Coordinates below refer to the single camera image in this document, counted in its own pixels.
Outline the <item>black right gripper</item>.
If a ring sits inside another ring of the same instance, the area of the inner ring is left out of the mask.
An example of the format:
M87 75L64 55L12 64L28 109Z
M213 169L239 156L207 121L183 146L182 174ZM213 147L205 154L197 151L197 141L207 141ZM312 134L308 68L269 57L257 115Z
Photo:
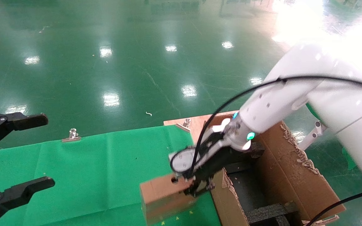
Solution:
M197 198L200 196L200 192L214 189L215 183L212 176L227 164L234 153L231 145L224 141L201 144L193 171L193 180L201 182L199 185L189 186L184 190L184 194Z

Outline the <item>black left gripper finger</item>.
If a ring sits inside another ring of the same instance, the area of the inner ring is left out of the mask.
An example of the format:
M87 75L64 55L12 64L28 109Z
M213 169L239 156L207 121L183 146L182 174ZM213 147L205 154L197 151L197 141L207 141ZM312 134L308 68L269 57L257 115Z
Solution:
M48 117L43 113L30 116L25 116L21 112L0 114L0 141L12 131L29 130L48 123Z
M28 204L36 192L49 189L55 184L51 177L43 176L0 192L0 218L10 210Z

